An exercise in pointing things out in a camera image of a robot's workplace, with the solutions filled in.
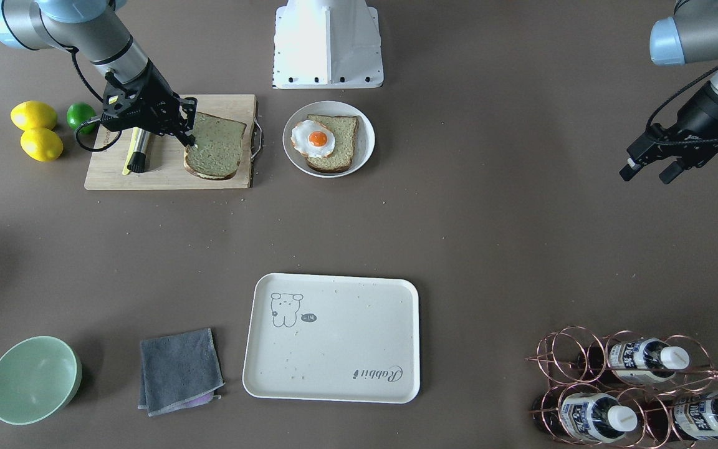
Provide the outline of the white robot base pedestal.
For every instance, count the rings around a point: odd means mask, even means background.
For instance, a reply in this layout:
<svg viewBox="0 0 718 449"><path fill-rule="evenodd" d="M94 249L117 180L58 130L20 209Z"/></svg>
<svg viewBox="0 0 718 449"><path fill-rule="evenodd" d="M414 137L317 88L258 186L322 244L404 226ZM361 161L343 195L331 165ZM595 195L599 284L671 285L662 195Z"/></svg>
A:
<svg viewBox="0 0 718 449"><path fill-rule="evenodd" d="M275 12L276 89L372 89L385 80L378 12L365 1L288 1Z"/></svg>

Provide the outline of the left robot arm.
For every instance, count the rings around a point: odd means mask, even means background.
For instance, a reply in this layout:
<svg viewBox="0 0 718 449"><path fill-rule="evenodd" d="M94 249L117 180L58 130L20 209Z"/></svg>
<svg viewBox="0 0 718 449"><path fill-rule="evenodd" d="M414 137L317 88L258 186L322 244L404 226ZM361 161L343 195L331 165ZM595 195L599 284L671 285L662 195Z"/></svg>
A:
<svg viewBox="0 0 718 449"><path fill-rule="evenodd" d="M673 14L656 22L649 42L653 63L684 65L718 60L718 1L678 1ZM660 179L669 184L686 170L718 154L718 65L697 79L701 88L682 105L676 123L664 127L650 117L628 149L620 177L630 181L644 166L670 158Z"/></svg>

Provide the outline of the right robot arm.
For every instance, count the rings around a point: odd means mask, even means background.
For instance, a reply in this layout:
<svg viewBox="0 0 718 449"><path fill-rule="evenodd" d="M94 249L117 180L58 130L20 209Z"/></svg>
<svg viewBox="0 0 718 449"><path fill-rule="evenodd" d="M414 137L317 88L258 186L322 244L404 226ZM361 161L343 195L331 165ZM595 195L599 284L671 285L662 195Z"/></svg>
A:
<svg viewBox="0 0 718 449"><path fill-rule="evenodd" d="M103 128L141 128L192 146L197 100L175 93L117 17L122 1L0 1L0 42L82 54L105 78Z"/></svg>

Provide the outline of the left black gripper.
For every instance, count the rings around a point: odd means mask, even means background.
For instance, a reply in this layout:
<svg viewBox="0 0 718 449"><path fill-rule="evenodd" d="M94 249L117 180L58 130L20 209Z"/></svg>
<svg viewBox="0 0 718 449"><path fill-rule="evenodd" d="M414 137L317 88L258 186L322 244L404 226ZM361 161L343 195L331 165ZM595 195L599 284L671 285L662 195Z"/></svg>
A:
<svg viewBox="0 0 718 449"><path fill-rule="evenodd" d="M706 84L679 108L675 124L664 127L650 116L644 133L627 148L626 165L619 174L623 181L631 181L642 164L676 157L659 175L668 185L686 171L686 164L704 164L716 153L718 92Z"/></svg>

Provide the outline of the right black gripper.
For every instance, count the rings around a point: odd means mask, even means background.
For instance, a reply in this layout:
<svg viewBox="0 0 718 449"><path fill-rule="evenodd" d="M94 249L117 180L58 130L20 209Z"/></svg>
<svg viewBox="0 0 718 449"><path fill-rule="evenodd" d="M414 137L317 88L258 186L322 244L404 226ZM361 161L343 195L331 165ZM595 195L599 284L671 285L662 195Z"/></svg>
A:
<svg viewBox="0 0 718 449"><path fill-rule="evenodd" d="M130 82L120 82L114 71L105 74L102 119L109 131L142 128L156 135L172 135L184 146L194 146L196 97L178 97L150 60Z"/></svg>

